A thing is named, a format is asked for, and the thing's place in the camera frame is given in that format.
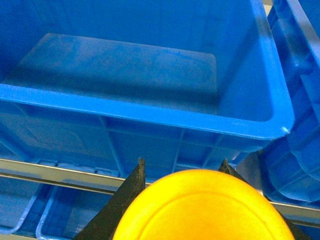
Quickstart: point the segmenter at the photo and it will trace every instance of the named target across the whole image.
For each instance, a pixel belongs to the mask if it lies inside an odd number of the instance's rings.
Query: blue crate
[[[320,1],[274,0],[268,20],[296,117],[264,149],[264,192],[277,202],[320,208]]]
[[[294,114],[255,0],[2,0],[0,157],[152,182],[236,165]]]
[[[0,234],[35,237],[51,186],[0,177]]]
[[[36,237],[41,240],[73,239],[111,197],[103,193],[55,187],[37,226]]]
[[[302,231],[305,232],[312,240],[320,240],[320,228],[311,226],[297,225]]]

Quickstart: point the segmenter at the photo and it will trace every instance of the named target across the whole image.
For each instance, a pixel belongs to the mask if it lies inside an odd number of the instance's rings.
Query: stacked blue bin
[[[261,155],[264,192],[273,201],[320,208],[320,1],[273,4],[268,20],[295,124]]]
[[[293,126],[255,0],[1,0],[0,21],[1,158],[126,178],[141,157],[153,182]],[[109,197],[55,187],[37,237],[71,239]]]

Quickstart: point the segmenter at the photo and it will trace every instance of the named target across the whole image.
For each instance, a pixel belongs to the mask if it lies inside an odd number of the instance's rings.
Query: black plastic piece
[[[249,184],[239,173],[237,173],[237,171],[232,166],[230,166],[228,164],[228,161],[226,159],[223,160],[218,171],[225,173],[225,174],[229,174],[231,176],[234,176],[237,179],[240,179],[240,180],[244,181],[245,183]],[[289,219],[287,219],[285,216],[283,216],[280,212],[279,212],[279,214],[281,215],[283,220],[288,225],[290,231],[292,232],[293,237],[296,240],[312,240],[311,237],[306,235],[300,228],[298,228],[296,225],[294,225]]]
[[[73,240],[111,240],[125,211],[145,188],[145,160],[139,159],[139,164],[109,202]]]

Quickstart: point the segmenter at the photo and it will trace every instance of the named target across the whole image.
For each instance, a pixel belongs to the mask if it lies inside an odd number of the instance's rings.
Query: metal shelf rail
[[[244,177],[246,177],[246,174],[251,176],[259,176],[259,172],[257,172],[259,168],[256,166],[257,162],[258,158],[254,158],[253,156],[253,158],[245,161],[243,164],[237,167],[237,169],[240,174],[244,174]],[[254,170],[255,173],[251,174],[249,170]],[[116,190],[125,180],[119,177],[111,177],[83,171],[64,169],[55,166],[38,165],[34,163],[20,162],[1,158],[0,176],[104,194],[113,194],[115,191],[110,190],[110,187]],[[260,193],[262,193],[259,187],[256,187],[256,189]],[[294,224],[320,228],[320,209],[300,207],[276,202],[270,203],[280,213],[289,218]],[[0,235],[0,240],[9,239],[32,240],[34,238],[17,235]]]

